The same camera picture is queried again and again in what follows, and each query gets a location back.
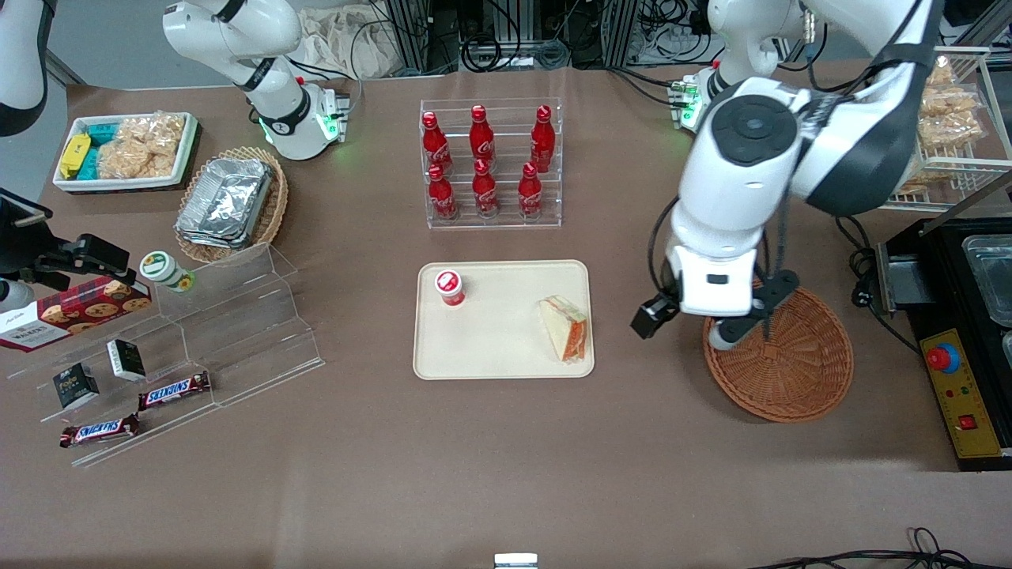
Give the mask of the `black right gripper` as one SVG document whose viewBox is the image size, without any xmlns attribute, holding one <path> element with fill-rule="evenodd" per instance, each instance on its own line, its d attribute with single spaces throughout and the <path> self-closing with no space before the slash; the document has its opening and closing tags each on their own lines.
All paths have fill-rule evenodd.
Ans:
<svg viewBox="0 0 1012 569">
<path fill-rule="evenodd" d="M 33 282 L 51 289 L 68 289 L 68 256 L 48 227 L 51 209 L 3 190 L 1 205 L 1 273 L 10 281 Z M 75 262 L 86 273 L 126 275 L 130 253 L 94 235 L 75 242 Z"/>
</svg>

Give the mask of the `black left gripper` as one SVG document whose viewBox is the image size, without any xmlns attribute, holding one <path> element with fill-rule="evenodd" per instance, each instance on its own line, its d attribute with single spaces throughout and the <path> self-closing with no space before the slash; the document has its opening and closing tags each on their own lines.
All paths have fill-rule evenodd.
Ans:
<svg viewBox="0 0 1012 569">
<path fill-rule="evenodd" d="M 771 338 L 772 317 L 776 309 L 787 302 L 798 287 L 796 273 L 773 273 L 758 278 L 753 292 L 751 317 L 761 324 L 764 339 Z M 681 313 L 681 293 L 665 291 L 664 296 L 650 299 L 637 308 L 630 328 L 640 338 L 654 337 L 655 332 Z"/>
</svg>

